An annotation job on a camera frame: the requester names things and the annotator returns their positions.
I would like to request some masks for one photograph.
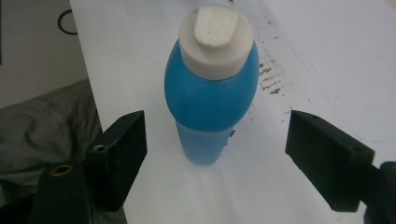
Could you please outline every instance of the plastic bottle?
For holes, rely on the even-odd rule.
[[[203,6],[181,23],[164,87],[190,161],[209,165],[219,158],[250,107],[258,78],[253,29],[240,12]]]

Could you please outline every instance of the white table surface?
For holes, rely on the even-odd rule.
[[[262,76],[217,163],[184,157],[163,77],[182,19],[198,6],[240,9]],[[396,9],[386,0],[72,0],[104,129],[145,110],[148,155],[124,209],[129,223],[362,223],[335,213],[284,149],[290,110],[323,117],[396,161]]]

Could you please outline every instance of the brown speckle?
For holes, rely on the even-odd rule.
[[[272,68],[265,68],[265,69],[262,69],[262,71],[263,71],[264,73],[269,73],[271,70],[272,70]]]
[[[264,79],[264,81],[268,81],[268,80],[271,80],[271,79],[273,79],[274,77],[267,77],[267,78],[265,78]]]
[[[289,114],[289,113],[291,113],[291,110],[293,110],[293,107],[290,106],[289,109],[290,109],[290,110],[289,110],[288,112],[285,112],[284,114]]]
[[[272,87],[272,85],[269,86],[263,86],[262,83],[260,84],[260,86],[262,87],[262,89],[265,91],[265,89],[269,89],[270,87]]]
[[[280,92],[280,88],[277,88],[274,91],[271,91],[270,94],[278,94]]]
[[[235,130],[233,130],[231,133],[230,133],[230,137],[233,137],[233,134],[235,133]]]

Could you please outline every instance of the black metal bracket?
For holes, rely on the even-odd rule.
[[[375,168],[372,149],[326,120],[295,110],[286,153],[332,210],[356,212],[363,201],[366,224],[396,224],[396,162]]]
[[[122,207],[146,155],[144,112],[125,115],[86,150],[82,164],[51,165],[34,196],[0,209],[2,223],[93,223],[92,211]]]

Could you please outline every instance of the black cable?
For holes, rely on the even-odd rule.
[[[62,19],[64,18],[64,16],[65,16],[66,14],[69,14],[69,13],[72,13],[72,9],[69,9],[69,10],[64,11],[64,12],[59,16],[59,18],[58,18],[58,27],[59,27],[59,29],[61,29],[61,31],[64,32],[65,34],[68,34],[68,35],[76,35],[77,32],[68,32],[68,31],[66,31],[66,30],[62,27],[62,25],[61,25],[61,21],[62,21]]]

